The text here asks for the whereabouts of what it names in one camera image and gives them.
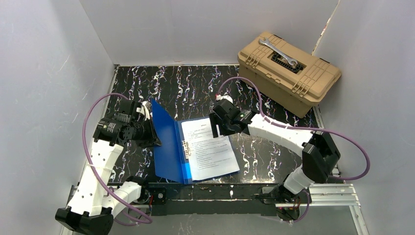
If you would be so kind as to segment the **blue plastic folder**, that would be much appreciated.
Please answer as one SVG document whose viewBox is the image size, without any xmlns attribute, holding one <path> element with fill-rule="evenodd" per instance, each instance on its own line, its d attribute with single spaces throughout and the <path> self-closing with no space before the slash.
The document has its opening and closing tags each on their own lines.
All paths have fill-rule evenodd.
<svg viewBox="0 0 415 235">
<path fill-rule="evenodd" d="M 203 117 L 176 121 L 156 100 L 152 100 L 151 104 L 154 127 L 162 143 L 161 146 L 154 148 L 155 174 L 158 177 L 186 185 L 200 182 L 191 179 L 180 123 Z"/>
</svg>

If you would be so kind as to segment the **white printed paper files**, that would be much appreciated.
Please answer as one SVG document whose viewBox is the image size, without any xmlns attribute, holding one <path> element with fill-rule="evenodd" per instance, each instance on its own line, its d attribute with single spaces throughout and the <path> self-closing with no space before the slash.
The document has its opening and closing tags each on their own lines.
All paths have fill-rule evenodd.
<svg viewBox="0 0 415 235">
<path fill-rule="evenodd" d="M 180 123 L 191 179 L 204 181 L 240 170 L 229 137 L 214 137 L 209 118 Z"/>
</svg>

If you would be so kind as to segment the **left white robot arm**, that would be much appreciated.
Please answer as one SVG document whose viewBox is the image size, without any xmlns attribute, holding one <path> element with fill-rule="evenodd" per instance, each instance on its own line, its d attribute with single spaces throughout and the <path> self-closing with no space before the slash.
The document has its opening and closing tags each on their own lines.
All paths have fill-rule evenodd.
<svg viewBox="0 0 415 235">
<path fill-rule="evenodd" d="M 123 99 L 116 112 L 98 122 L 88 151 L 88 165 L 77 189 L 68 204 L 55 214 L 55 219 L 68 230 L 82 235 L 107 235 L 127 204 L 151 203 L 148 183 L 139 176 L 128 177 L 116 189 L 107 186 L 116 161 L 128 144 L 141 148 L 161 145 L 150 107 L 148 101 Z"/>
</svg>

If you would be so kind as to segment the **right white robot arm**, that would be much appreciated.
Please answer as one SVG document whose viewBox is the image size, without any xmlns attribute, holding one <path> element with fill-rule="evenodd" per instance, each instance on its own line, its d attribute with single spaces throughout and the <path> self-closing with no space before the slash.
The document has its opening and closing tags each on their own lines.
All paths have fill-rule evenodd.
<svg viewBox="0 0 415 235">
<path fill-rule="evenodd" d="M 302 163 L 271 191 L 253 195 L 263 203 L 291 202 L 298 194 L 318 183 L 328 181 L 340 159 L 331 135 L 322 130 L 298 130 L 295 127 L 262 116 L 259 110 L 241 110 L 228 95 L 217 95 L 209 114 L 213 137 L 244 133 L 268 139 L 301 157 Z"/>
</svg>

